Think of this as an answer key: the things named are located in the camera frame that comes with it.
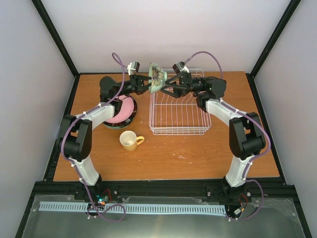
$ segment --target white strip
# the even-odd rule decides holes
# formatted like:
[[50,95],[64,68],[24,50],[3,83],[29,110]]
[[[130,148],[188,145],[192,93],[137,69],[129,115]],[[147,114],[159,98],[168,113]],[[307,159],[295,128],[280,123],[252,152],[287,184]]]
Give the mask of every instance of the white strip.
[[[106,208],[115,203],[106,204]],[[87,212],[89,203],[81,202],[40,202],[39,211],[55,212]],[[195,214],[224,216],[223,205],[170,205],[170,204],[123,204],[127,214],[169,215],[169,214]],[[115,206],[108,213],[123,213],[122,208]]]

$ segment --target wood surface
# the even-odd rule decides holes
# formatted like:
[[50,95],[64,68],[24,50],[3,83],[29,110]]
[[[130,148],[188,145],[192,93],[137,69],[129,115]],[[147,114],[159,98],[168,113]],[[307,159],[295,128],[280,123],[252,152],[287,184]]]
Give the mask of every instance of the wood surface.
[[[217,72],[205,76],[220,77]],[[99,102],[99,81],[105,75],[81,75],[71,114],[80,114]],[[122,74],[107,74],[116,81]],[[226,102],[246,112],[258,112],[244,72],[224,72]],[[123,130],[103,124],[93,131],[91,158],[103,180],[215,179],[229,170],[232,153],[228,127],[212,116],[212,126],[204,135],[153,135],[149,128],[150,94],[132,95],[138,104],[134,121]],[[124,130],[144,136],[145,142],[133,152],[124,150],[119,136]],[[278,177],[272,153],[254,161],[249,177]],[[78,180],[70,163],[61,156],[54,181]]]

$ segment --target dish rack wire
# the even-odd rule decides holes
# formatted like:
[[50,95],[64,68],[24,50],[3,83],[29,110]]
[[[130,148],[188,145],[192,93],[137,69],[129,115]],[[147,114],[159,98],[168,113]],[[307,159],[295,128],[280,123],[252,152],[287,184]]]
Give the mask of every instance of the dish rack wire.
[[[168,79],[176,75],[173,69],[163,70]],[[200,68],[189,71],[193,77],[204,77]],[[211,127],[211,116],[197,107],[193,93],[174,98],[158,91],[150,95],[149,126],[154,135],[203,135]]]

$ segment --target black metal frame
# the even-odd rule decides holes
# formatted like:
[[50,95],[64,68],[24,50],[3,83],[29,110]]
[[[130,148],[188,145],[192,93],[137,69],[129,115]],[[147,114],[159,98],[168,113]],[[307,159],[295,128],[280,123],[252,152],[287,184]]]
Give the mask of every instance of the black metal frame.
[[[292,14],[296,10],[301,0],[291,0],[284,14],[282,15],[278,25],[276,26],[274,32],[272,33],[268,43],[266,44],[263,52],[261,53],[259,59],[257,60],[251,73],[246,73],[248,83],[250,85],[254,100],[256,102],[260,117],[262,119],[263,126],[267,131],[272,144],[271,149],[275,159],[276,166],[278,168],[280,177],[279,178],[259,178],[257,179],[261,186],[263,187],[266,195],[268,197],[278,197],[278,198],[292,198],[295,207],[297,209],[305,236],[312,237],[305,215],[302,210],[297,192],[293,185],[287,185],[283,170],[276,152],[276,147],[272,139],[272,135],[269,130],[269,126],[264,114],[264,110],[261,104],[261,100],[255,85],[255,77],[259,72],[261,66],[266,60],[268,54],[285,28],[287,22],[291,18]],[[82,74],[97,74],[97,73],[78,73],[70,55],[68,54],[57,30],[55,29],[47,11],[41,0],[32,0],[35,8],[37,9],[39,15],[41,16],[44,24],[46,25],[49,33],[51,34],[53,40],[55,41],[58,49],[60,50],[63,58],[65,59],[69,69],[75,77],[75,81],[64,111],[65,114],[69,114],[72,108],[72,104],[75,98],[77,85],[79,82],[80,75]],[[53,147],[49,163],[43,178],[43,181],[36,182],[30,196],[30,200],[25,209],[24,216],[20,223],[16,238],[22,237],[23,230],[27,221],[27,218],[34,201],[34,196],[37,194],[71,194],[75,198],[88,200],[83,186],[80,182],[53,182],[53,177],[55,174],[57,162],[59,158],[59,153]],[[111,191],[117,191],[117,194],[113,194],[113,198],[116,199],[117,196],[120,198],[126,198],[129,196],[173,196],[173,197],[194,197],[199,198],[208,202],[219,202],[220,204],[229,206],[236,204],[234,202],[228,202],[222,197],[216,196],[216,194],[211,194],[208,196],[209,191],[215,191],[219,189],[222,185],[221,179],[206,179],[206,180],[169,180],[169,181],[103,181],[105,186],[109,187]],[[248,183],[245,189],[249,191],[253,196],[261,196],[260,191],[256,184]]]

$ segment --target yellow mug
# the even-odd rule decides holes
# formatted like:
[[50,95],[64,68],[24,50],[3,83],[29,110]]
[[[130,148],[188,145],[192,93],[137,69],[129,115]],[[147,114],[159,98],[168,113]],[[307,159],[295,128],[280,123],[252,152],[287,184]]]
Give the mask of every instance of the yellow mug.
[[120,143],[127,151],[134,151],[143,141],[143,136],[137,137],[137,135],[130,130],[127,130],[120,135]]

